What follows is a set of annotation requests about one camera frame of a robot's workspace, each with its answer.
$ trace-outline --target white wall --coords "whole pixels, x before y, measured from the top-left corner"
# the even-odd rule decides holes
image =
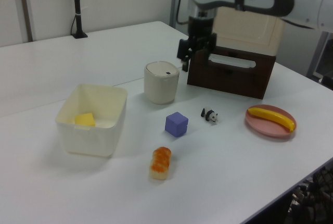
[[[28,40],[24,17],[21,16],[20,0],[0,0],[0,47]]]
[[[187,1],[182,0],[179,13],[180,21],[186,21],[188,18]],[[187,34],[186,25],[176,24],[175,28]],[[320,31],[301,29],[286,24],[276,55],[276,61],[306,76],[321,34]]]
[[[70,34],[74,0],[28,0],[32,35],[42,40]],[[150,21],[170,23],[172,0],[81,0],[84,32]]]

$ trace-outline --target pink plate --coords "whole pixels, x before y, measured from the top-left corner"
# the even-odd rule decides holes
[[[296,121],[294,117],[289,114],[288,112],[284,111],[283,109],[280,109],[278,107],[274,107],[272,105],[266,105],[266,104],[260,104],[260,105],[253,105],[252,107],[257,107],[257,108],[263,108],[263,109],[268,109],[277,113],[280,113],[289,119],[291,119],[295,123],[295,130],[297,127]],[[245,119],[246,122],[253,127],[255,130],[257,130],[259,133],[272,136],[272,137],[286,137],[292,133],[289,132],[289,129],[285,128],[284,126],[275,123],[273,121],[261,119],[255,116],[252,116],[248,113],[246,110],[245,114]]]

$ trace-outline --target brown box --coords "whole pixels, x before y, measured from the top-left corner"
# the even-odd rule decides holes
[[[262,99],[274,66],[275,56],[216,47],[213,54],[255,61],[241,68],[208,60],[203,52],[190,61],[187,84]]]

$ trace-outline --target panda figurine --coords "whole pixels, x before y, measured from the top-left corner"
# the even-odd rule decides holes
[[[202,109],[201,117],[205,117],[206,121],[217,121],[217,114],[210,107]]]

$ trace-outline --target black stand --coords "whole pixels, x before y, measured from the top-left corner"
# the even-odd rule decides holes
[[[75,3],[75,19],[76,19],[76,33],[73,35],[75,39],[79,38],[87,38],[87,34],[82,30],[82,22],[81,22],[81,6],[80,0],[74,0]]]

